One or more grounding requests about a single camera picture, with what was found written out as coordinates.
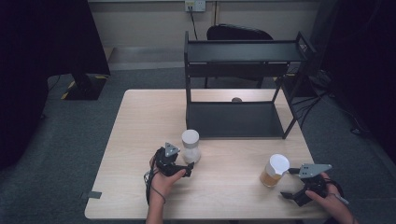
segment electrical outlet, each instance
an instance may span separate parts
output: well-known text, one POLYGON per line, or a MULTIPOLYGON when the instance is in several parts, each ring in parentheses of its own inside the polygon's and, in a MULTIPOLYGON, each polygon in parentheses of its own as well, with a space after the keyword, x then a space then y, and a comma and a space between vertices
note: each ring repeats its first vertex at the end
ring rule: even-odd
POLYGON ((205 11, 206 1, 205 0, 195 0, 195 11, 205 11))
POLYGON ((195 12, 204 12, 206 10, 205 0, 185 0, 184 10, 189 12, 189 7, 195 12))
POLYGON ((195 0, 186 0, 184 1, 184 10, 189 12, 189 7, 192 8, 192 11, 194 11, 194 6, 195 6, 195 0))

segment black curtain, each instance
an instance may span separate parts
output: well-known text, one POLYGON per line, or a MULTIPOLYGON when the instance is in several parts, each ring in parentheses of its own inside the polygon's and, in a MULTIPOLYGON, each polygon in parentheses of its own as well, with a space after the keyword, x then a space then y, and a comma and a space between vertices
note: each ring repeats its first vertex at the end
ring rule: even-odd
POLYGON ((344 0, 322 68, 396 161, 396 2, 344 0))
POLYGON ((47 78, 74 71, 109 75, 87 0, 0 2, 0 167, 27 147, 47 78))

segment human hand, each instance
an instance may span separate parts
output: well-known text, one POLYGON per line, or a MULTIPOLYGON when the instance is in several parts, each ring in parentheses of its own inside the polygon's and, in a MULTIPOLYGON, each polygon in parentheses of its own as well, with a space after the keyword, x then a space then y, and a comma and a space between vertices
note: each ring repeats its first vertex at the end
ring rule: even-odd
MULTIPOLYGON (((322 173, 321 176, 325 179, 330 179, 329 176, 325 173, 322 173)), ((312 190, 307 190, 305 194, 312 199, 313 201, 320 204, 333 218, 335 218, 341 224, 358 224, 358 221, 353 217, 350 213, 349 209, 342 203, 336 195, 340 195, 337 187, 333 184, 327 184, 327 196, 326 198, 322 198, 317 195, 312 190)))
POLYGON ((180 170, 172 176, 166 176, 162 172, 160 172, 155 165, 155 161, 151 159, 149 162, 150 166, 154 167, 154 177, 151 181, 151 189, 150 196, 153 194, 159 194, 163 198, 163 202, 165 203, 165 198, 169 195, 172 190, 173 185, 181 178, 184 174, 186 174, 186 170, 180 170))

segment orange liquid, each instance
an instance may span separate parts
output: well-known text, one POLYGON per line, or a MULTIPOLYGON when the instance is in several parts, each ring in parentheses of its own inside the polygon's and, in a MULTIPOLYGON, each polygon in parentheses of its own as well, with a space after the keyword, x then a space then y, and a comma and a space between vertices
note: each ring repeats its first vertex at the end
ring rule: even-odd
POLYGON ((273 175, 270 176, 267 174, 267 172, 263 171, 262 175, 260 176, 260 180, 262 181, 262 183, 267 186, 267 187, 273 187, 277 184, 277 182, 279 182, 280 178, 282 177, 282 175, 273 175))

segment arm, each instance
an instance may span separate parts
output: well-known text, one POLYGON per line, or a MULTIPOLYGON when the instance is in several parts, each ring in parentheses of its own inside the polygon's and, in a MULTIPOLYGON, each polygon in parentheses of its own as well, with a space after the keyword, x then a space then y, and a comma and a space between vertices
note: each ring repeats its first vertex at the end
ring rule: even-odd
POLYGON ((163 205, 165 204, 165 198, 171 192, 175 182, 177 182, 184 174, 186 174, 186 170, 180 170, 169 177, 158 172, 153 177, 149 193, 148 216, 146 219, 147 224, 163 224, 163 205))
MULTIPOLYGON (((325 173, 321 174, 323 178, 329 178, 325 173)), ((326 198, 322 198, 317 195, 314 191, 307 190, 306 195, 313 201, 319 203, 332 217, 337 220, 340 224, 359 224, 349 209, 335 196, 340 195, 338 189, 333 184, 327 185, 328 195, 326 198)))

